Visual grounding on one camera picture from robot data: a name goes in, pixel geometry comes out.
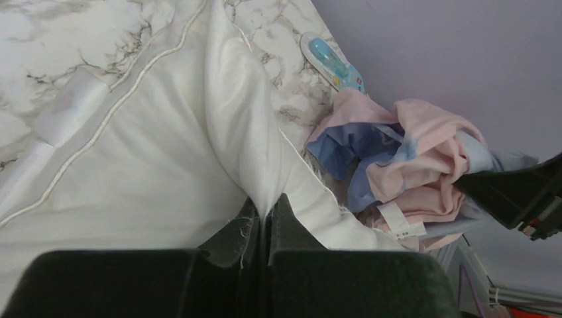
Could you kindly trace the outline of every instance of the lavender wall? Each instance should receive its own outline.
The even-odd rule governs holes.
[[[562,1],[313,0],[369,95],[426,99],[472,121],[494,149],[562,151]],[[467,235],[497,284],[562,297],[562,234]]]

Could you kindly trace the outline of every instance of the white duvet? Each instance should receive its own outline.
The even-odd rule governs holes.
[[[340,212],[278,128],[243,39],[221,0],[180,1],[115,85],[74,74],[0,184],[0,311],[43,252],[196,247],[248,195],[263,216],[287,193],[327,248],[403,250]]]

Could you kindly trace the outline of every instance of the black object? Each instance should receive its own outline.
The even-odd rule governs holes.
[[[2,318],[460,316],[430,256],[327,250],[283,195],[263,227],[248,200],[195,250],[43,254]]]
[[[562,231],[562,154],[533,168],[481,172],[455,182],[507,229],[532,240]]]
[[[480,316],[476,316],[472,313],[467,313],[466,311],[461,312],[463,318],[480,318]]]

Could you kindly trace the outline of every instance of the red object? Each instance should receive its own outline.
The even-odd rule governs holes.
[[[510,308],[514,318],[548,318],[549,316],[539,315],[537,313],[528,313],[519,309]]]

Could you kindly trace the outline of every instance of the pink clothing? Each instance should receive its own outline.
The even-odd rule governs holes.
[[[370,190],[377,200],[383,203],[394,201],[410,224],[455,219],[465,196],[453,182],[469,169],[457,131],[465,131],[485,145],[475,126],[419,99],[397,101],[392,111],[387,111],[361,92],[343,89],[334,100],[334,113],[322,120],[310,140],[317,139],[328,127],[347,123],[400,123],[405,132],[403,143],[413,148],[415,156],[411,160],[368,166],[366,174]],[[368,225],[390,230],[382,217]],[[420,249],[439,248],[459,236],[431,238],[420,242]]]

